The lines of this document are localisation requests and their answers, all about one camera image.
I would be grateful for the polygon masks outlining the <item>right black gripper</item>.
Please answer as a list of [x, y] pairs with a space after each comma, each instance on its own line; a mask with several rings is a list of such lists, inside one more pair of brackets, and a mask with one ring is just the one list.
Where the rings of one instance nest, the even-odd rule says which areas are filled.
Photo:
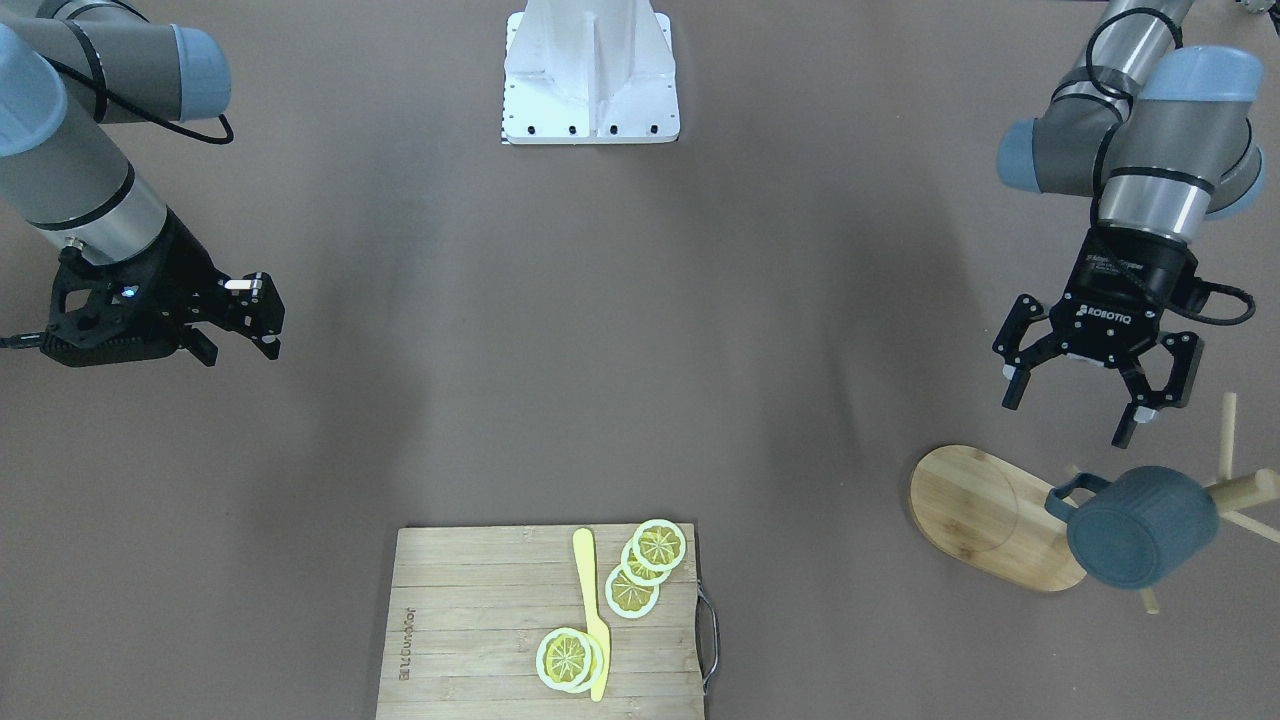
[[[269, 360], [279, 359], [285, 306], [269, 273], [233, 279], [218, 270], [209, 251], [173, 211], [166, 214], [155, 247], [166, 250], [161, 272], [164, 309], [186, 324], [207, 322], [238, 332]], [[180, 345], [205, 366], [216, 364], [218, 347], [198, 327], [184, 325]]]

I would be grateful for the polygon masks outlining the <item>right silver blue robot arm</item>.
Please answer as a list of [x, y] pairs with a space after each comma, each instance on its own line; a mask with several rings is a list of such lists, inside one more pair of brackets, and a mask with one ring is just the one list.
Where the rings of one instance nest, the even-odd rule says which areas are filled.
[[1, 36], [3, 199], [59, 250], [46, 327], [3, 347], [67, 366], [184, 350], [211, 366], [209, 323], [276, 359], [285, 307], [273, 278], [220, 272], [105, 132], [150, 122], [193, 138], [191, 120], [225, 120], [220, 45], [125, 1], [5, 1]]

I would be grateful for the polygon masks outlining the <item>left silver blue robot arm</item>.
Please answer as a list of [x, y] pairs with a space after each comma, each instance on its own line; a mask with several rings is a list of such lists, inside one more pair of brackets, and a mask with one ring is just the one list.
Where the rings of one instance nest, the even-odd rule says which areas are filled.
[[1011, 126], [1000, 179], [1037, 193], [1091, 200], [1091, 227], [1053, 305], [1024, 293], [993, 348], [1019, 406], [1032, 372], [1069, 356], [1120, 373], [1129, 395], [1112, 442], [1188, 404], [1203, 341], [1165, 332], [1165, 313], [1211, 324], [1213, 293], [1245, 291], [1204, 281], [1190, 245], [1208, 218], [1247, 208], [1265, 182], [1265, 155], [1248, 111], [1263, 67], [1239, 49], [1188, 46], [1188, 1], [1111, 1], [1076, 64], [1039, 118]]

